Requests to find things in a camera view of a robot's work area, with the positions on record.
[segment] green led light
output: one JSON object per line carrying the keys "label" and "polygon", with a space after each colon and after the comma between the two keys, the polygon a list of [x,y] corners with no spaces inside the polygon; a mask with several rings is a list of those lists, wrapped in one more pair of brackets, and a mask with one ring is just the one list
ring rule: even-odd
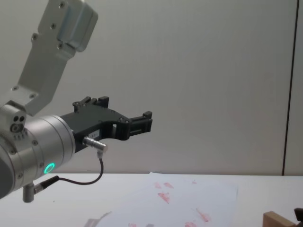
{"label": "green led light", "polygon": [[54,162],[48,164],[47,167],[44,170],[44,174],[50,173],[54,168],[55,168],[55,163]]}

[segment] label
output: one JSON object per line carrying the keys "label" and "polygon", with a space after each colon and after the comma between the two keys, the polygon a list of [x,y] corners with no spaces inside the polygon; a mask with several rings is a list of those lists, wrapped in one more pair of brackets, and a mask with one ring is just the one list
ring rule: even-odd
{"label": "label", "polygon": [[99,136],[100,136],[100,130],[94,131],[94,132],[92,132],[92,133],[89,134],[89,137],[91,139],[95,139],[95,138],[97,138]]}

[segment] cable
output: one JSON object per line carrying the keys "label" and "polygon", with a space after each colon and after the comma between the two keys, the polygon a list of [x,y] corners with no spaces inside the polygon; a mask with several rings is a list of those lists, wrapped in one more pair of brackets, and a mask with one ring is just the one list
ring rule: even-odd
{"label": "cable", "polygon": [[70,182],[70,183],[74,183],[74,184],[79,184],[79,185],[89,185],[89,184],[96,183],[98,180],[100,180],[100,178],[103,175],[103,171],[104,171],[104,165],[103,165],[102,159],[100,158],[99,161],[100,161],[100,165],[101,165],[101,172],[100,172],[99,176],[96,178],[96,180],[93,180],[91,182],[78,182],[78,181],[73,181],[73,180],[70,180],[70,179],[62,178],[62,177],[59,177],[59,176],[54,176],[54,177],[52,177],[52,178],[50,178],[50,179],[48,179],[46,181],[43,181],[43,182],[37,184],[35,186],[35,194],[37,194],[40,191],[44,190],[48,186],[56,183],[57,181],[66,181],[66,182]]}
{"label": "cable", "polygon": [[100,172],[100,175],[96,178],[96,180],[93,180],[93,181],[91,181],[91,182],[78,182],[78,181],[73,181],[73,180],[70,180],[70,179],[66,179],[66,178],[59,177],[59,181],[67,181],[67,182],[69,182],[69,183],[74,183],[74,184],[79,184],[79,185],[89,185],[89,184],[93,184],[93,183],[97,182],[98,180],[100,180],[100,178],[101,178],[102,175],[103,175],[103,171],[104,171],[103,161],[102,161],[101,158],[99,159],[99,161],[100,161],[100,164],[101,164],[101,172]]}

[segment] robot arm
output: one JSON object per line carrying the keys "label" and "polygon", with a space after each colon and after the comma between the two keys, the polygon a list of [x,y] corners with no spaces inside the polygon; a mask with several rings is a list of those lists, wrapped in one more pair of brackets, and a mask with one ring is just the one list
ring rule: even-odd
{"label": "robot arm", "polygon": [[24,201],[31,202],[42,190],[33,181],[76,152],[91,146],[103,154],[107,145],[99,140],[127,140],[151,130],[151,112],[127,118],[108,109],[108,97],[86,97],[62,117],[26,120],[51,102],[67,61],[85,50],[97,19],[83,0],[49,0],[20,80],[0,99],[0,199],[23,187]]}

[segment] black cable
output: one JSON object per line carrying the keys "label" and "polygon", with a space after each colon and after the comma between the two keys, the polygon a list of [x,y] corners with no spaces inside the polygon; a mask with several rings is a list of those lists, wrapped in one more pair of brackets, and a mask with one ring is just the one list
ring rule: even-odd
{"label": "black cable", "polygon": [[66,178],[61,178],[59,177],[59,181],[67,181],[69,183],[74,183],[74,184],[79,184],[79,185],[89,185],[89,184],[93,184],[95,182],[97,182],[98,180],[100,180],[100,178],[102,177],[103,175],[103,171],[104,171],[104,165],[103,165],[103,161],[102,159],[100,158],[99,159],[100,161],[100,164],[101,164],[101,172],[100,172],[100,175],[96,178],[96,180],[93,180],[91,182],[78,182],[78,181],[73,181],[73,180],[70,180],[70,179],[66,179]]}
{"label": "black cable", "polygon": [[99,159],[100,161],[100,164],[101,164],[101,172],[100,172],[100,175],[96,178],[96,180],[93,180],[91,182],[78,182],[78,181],[73,181],[73,180],[70,180],[70,179],[66,179],[66,178],[61,178],[59,176],[54,176],[46,181],[43,181],[40,183],[40,185],[42,186],[43,189],[47,188],[48,186],[56,183],[57,181],[67,181],[67,182],[70,182],[70,183],[74,183],[74,184],[79,184],[79,185],[89,185],[89,184],[93,184],[95,182],[97,182],[98,180],[100,180],[100,178],[102,177],[103,175],[103,171],[104,171],[104,165],[103,165],[103,161],[102,159],[100,158]]}

